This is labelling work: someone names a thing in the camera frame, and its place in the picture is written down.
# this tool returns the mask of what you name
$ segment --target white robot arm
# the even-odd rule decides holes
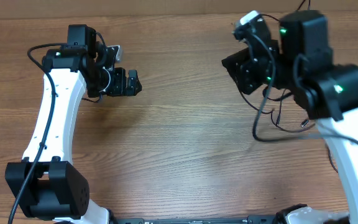
[[[103,44],[96,41],[96,35]],[[42,65],[30,55],[32,49],[55,45],[62,47],[49,50]],[[121,47],[107,47],[101,35],[86,25],[70,25],[67,44],[37,46],[28,54],[45,72],[44,96],[22,162],[10,162],[6,167],[5,179],[16,197],[8,223],[12,223],[19,204],[27,217],[62,223],[116,224],[109,210],[90,199],[88,182],[73,167],[71,147],[85,91],[99,99],[103,95],[135,96],[142,90],[136,70],[130,70],[127,78],[123,68],[115,68],[114,63],[121,60]],[[40,180],[44,174],[48,179]]]
[[[358,66],[333,64],[327,20],[318,11],[296,11],[277,21],[280,46],[278,40],[271,38],[262,14],[252,11],[244,16],[235,24],[233,35],[248,48],[228,56],[222,64],[242,94],[249,95],[262,84],[268,85],[256,109],[252,128],[256,140],[325,139],[337,162],[350,215],[295,205],[278,212],[275,223],[314,224],[342,217],[358,223]],[[290,90],[294,101],[316,121],[320,134],[258,137],[257,123],[271,88]]]

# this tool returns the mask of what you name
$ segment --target wire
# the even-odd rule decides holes
[[[262,114],[263,108],[266,105],[267,98],[269,97],[270,91],[272,90],[273,82],[274,82],[275,76],[276,76],[276,65],[275,65],[275,59],[274,59],[272,53],[269,51],[268,47],[263,42],[263,40],[261,40],[255,34],[252,34],[252,36],[266,50],[266,52],[268,53],[268,56],[270,57],[270,60],[272,62],[272,76],[271,76],[272,79],[271,79],[271,81],[270,81],[270,83],[268,85],[266,96],[263,98],[262,103],[260,104],[260,108],[258,110],[258,113],[257,113],[256,117],[255,117],[254,125],[252,127],[252,136],[254,137],[254,139],[257,140],[257,141],[260,141],[260,142],[282,142],[282,141],[292,141],[292,140],[299,140],[299,139],[341,138],[341,139],[345,139],[345,140],[348,140],[350,142],[356,143],[358,145],[358,140],[356,140],[354,138],[347,137],[347,136],[343,136],[343,135],[340,135],[340,134],[307,134],[307,135],[296,135],[296,136],[288,136],[288,137],[273,138],[273,139],[263,139],[263,138],[258,137],[258,135],[257,135],[257,126],[258,126],[258,122],[259,122],[260,116]],[[301,55],[298,55],[296,57],[297,62],[299,62],[300,57],[301,57]],[[297,69],[298,64],[295,64],[295,62],[294,62],[293,67],[296,68],[296,69],[293,70],[294,81],[298,82],[298,84],[299,84],[298,75],[296,74],[296,72],[298,71],[298,69]]]
[[[269,15],[269,14],[260,14],[261,16],[267,16],[267,17],[270,17],[270,18],[272,18],[272,19],[274,19],[275,21],[277,21],[277,22],[280,22],[280,20],[279,19],[277,19],[276,17],[274,17],[274,16],[271,16],[271,15]]]
[[[263,92],[262,92],[262,95],[265,97],[265,95],[266,95],[266,90],[267,90],[267,88],[268,88],[268,86],[266,86],[265,88],[264,88],[264,90],[263,90]],[[285,94],[285,95],[283,95],[283,96],[281,96],[281,97],[279,97],[279,98],[276,98],[276,99],[271,99],[271,98],[267,98],[268,100],[271,100],[271,101],[274,101],[274,102],[279,102],[279,101],[282,101],[282,100],[285,100],[285,99],[287,99],[288,97],[290,97],[290,96],[292,96],[293,95],[293,93],[292,92],[289,92],[289,93],[287,93],[287,94]]]
[[[303,87],[301,86],[301,83],[299,82],[299,78],[298,78],[298,67],[299,67],[299,60],[300,59],[308,61],[308,59],[303,54],[298,54],[295,57],[295,59],[293,61],[293,66],[292,66],[292,70],[293,70],[292,78],[293,78],[295,86],[297,88],[303,89]]]
[[[305,3],[305,1],[306,1],[306,0],[303,0],[303,1],[301,2],[301,4],[299,5],[299,7],[298,7],[297,11],[299,11],[299,9],[301,9],[301,8],[302,8],[303,3]],[[309,3],[308,3],[308,10],[310,10],[310,1],[311,1],[311,0],[309,0]]]
[[[107,46],[106,46],[106,43],[104,42],[104,39],[102,37],[102,35],[99,33],[99,32],[96,32],[96,34],[99,36],[99,38],[102,40],[102,43],[103,43],[103,47],[104,47],[104,50],[106,51],[106,53],[103,54],[102,56],[102,60],[100,62],[96,62],[95,63],[95,66],[96,67],[100,67],[102,65],[104,65],[104,63],[106,63],[106,58],[107,58]]]
[[[99,93],[99,99],[98,100],[90,100],[90,99],[87,99],[87,98],[82,98],[81,100],[85,100],[85,101],[92,102],[92,103],[99,103],[102,99],[103,99],[103,95],[101,93]]]
[[[36,50],[36,49],[41,49],[41,48],[44,48],[44,47],[53,47],[53,46],[62,46],[62,45],[65,45],[65,44],[61,44],[61,43],[57,43],[57,44],[43,44],[43,45],[39,45],[39,46],[35,46],[35,47],[32,47],[30,48],[28,51],[27,51],[27,56],[30,58],[30,60],[32,62],[34,62],[36,64],[36,66],[38,66],[44,73],[45,75],[47,76],[49,82],[50,82],[50,86],[51,86],[51,89],[52,89],[52,100],[51,100],[51,103],[50,103],[50,111],[49,111],[49,115],[48,115],[48,120],[47,120],[47,124],[45,126],[45,131],[44,131],[44,135],[42,136],[42,140],[40,142],[40,146],[39,146],[39,149],[38,149],[38,152],[37,152],[37,155],[35,156],[34,158],[34,162],[32,163],[31,165],[31,168],[29,170],[29,172],[27,173],[24,181],[23,181],[23,184],[22,186],[20,187],[20,190],[19,190],[19,193],[17,194],[16,196],[16,199],[15,199],[15,202],[12,206],[12,210],[11,210],[11,214],[9,215],[9,219],[8,219],[8,224],[11,224],[13,222],[13,218],[15,216],[15,213],[16,213],[16,210],[17,210],[17,206],[19,206],[19,202],[20,202],[20,199],[22,198],[23,196],[23,192],[24,192],[24,188],[29,184],[29,181],[30,179],[32,178],[33,174],[34,174],[34,170],[35,170],[35,166],[37,165],[40,157],[41,157],[41,153],[42,153],[42,150],[44,149],[45,147],[45,142],[47,140],[47,136],[48,136],[48,132],[49,132],[49,127],[50,127],[50,123],[52,122],[52,116],[53,116],[53,111],[55,109],[55,100],[56,100],[56,90],[55,90],[55,84],[52,80],[52,77],[50,76],[49,74],[49,71],[47,71],[41,64],[39,64],[38,61],[36,61],[36,59],[34,59],[32,56],[31,56],[31,52],[33,50]]]
[[[256,111],[259,110],[258,108],[256,108],[254,105],[252,105],[252,104],[247,100],[247,98],[244,96],[244,94],[241,92],[240,89],[239,89],[239,92],[240,92],[241,97],[244,99],[244,101],[245,101],[250,107],[252,107],[252,108],[255,109]],[[262,113],[262,114],[272,114],[273,111],[274,111],[274,109],[272,109],[270,112],[264,112],[264,111],[262,111],[261,113]]]
[[[278,125],[278,123],[280,121],[280,116],[281,116],[281,112],[282,112],[281,111],[282,103],[283,103],[283,99],[280,101],[280,109],[278,111],[278,116],[277,116],[276,122],[274,122],[274,120],[273,120],[273,113],[270,115],[270,119],[271,119],[272,123],[274,124],[274,126],[276,126],[276,128],[278,128],[281,131],[288,132],[288,133],[302,133],[302,132],[308,131],[311,128],[313,128],[314,126],[316,126],[316,124],[312,124],[312,125],[308,126],[307,128],[302,128],[302,129],[298,129],[298,130],[287,130],[287,129],[284,129],[284,128],[280,127]]]
[[[335,167],[334,162],[333,162],[333,157],[331,156],[331,151],[329,150],[327,144],[326,144],[326,148],[328,151],[328,159],[329,159],[329,163],[331,163],[331,166],[333,167],[333,169],[335,170],[335,172],[338,173],[338,169]]]

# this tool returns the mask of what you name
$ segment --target wooden table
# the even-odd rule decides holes
[[[358,12],[326,15],[335,62],[358,65]],[[122,66],[137,69],[144,87],[136,97],[80,105],[74,164],[100,206],[121,218],[238,217],[272,214],[297,203],[346,210],[323,141],[253,140],[255,111],[221,66],[223,58],[245,47],[231,35],[241,16],[0,21],[0,223],[6,223],[14,201],[4,180],[6,164],[20,161],[42,97],[42,72],[26,51],[64,42],[69,24],[87,24],[108,44],[121,44]],[[278,25],[267,20],[277,38]],[[44,54],[34,55],[40,60]],[[261,91],[249,97],[256,105],[261,99]],[[305,118],[292,100],[285,102],[282,126],[299,128]],[[285,134],[267,116],[259,133]],[[16,223],[37,223],[20,209],[16,218]]]

